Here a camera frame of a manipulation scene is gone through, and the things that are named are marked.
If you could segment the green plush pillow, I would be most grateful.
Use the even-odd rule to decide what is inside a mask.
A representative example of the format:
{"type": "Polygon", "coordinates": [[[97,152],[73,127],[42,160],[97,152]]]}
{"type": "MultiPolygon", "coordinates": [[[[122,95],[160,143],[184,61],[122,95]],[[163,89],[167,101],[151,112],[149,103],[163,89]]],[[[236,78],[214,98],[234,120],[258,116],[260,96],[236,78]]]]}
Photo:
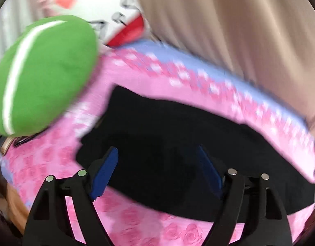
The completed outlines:
{"type": "Polygon", "coordinates": [[[80,94],[98,57],[96,33],[79,17],[27,26],[0,61],[0,134],[29,136],[47,128],[80,94]]]}

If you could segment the pink rose bed sheet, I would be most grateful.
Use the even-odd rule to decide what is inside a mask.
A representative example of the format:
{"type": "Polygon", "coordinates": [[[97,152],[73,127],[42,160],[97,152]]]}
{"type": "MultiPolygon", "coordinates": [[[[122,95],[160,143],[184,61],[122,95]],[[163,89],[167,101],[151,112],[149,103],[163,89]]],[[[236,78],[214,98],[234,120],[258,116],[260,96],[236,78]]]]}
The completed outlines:
{"type": "Polygon", "coordinates": [[[84,92],[37,137],[10,146],[3,175],[27,209],[47,175],[119,157],[97,214],[115,245],[201,245],[228,169],[266,177],[293,239],[315,209],[314,138],[271,95],[174,48],[140,41],[103,56],[84,92]]]}

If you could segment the white cartoon face pillow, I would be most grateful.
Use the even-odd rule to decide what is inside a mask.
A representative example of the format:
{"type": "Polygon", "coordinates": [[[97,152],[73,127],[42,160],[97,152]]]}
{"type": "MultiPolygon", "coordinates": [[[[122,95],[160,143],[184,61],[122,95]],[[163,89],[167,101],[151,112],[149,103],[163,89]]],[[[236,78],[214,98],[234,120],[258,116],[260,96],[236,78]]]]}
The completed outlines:
{"type": "Polygon", "coordinates": [[[48,17],[73,15],[87,21],[94,29],[100,51],[121,46],[147,35],[139,0],[39,0],[48,17]]]}

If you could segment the beige curtain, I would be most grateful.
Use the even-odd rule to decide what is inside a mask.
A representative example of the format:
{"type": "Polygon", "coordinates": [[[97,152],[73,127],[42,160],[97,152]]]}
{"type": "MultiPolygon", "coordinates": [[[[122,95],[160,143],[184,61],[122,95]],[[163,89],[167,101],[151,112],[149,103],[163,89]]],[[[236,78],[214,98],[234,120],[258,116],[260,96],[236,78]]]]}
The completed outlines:
{"type": "Polygon", "coordinates": [[[140,0],[153,35],[273,93],[315,136],[315,0],[140,0]]]}

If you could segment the black pants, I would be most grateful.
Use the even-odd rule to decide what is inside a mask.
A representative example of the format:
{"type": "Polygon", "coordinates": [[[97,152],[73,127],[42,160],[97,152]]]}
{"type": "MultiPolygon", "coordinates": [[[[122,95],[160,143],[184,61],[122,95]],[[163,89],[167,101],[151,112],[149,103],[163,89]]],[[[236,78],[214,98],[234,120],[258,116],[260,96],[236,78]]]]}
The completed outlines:
{"type": "Polygon", "coordinates": [[[119,159],[109,186],[157,211],[213,222],[221,201],[200,168],[200,146],[220,173],[233,168],[249,177],[268,174],[288,214],[314,203],[314,184],[249,126],[120,86],[81,139],[76,161],[88,168],[115,147],[119,159]]]}

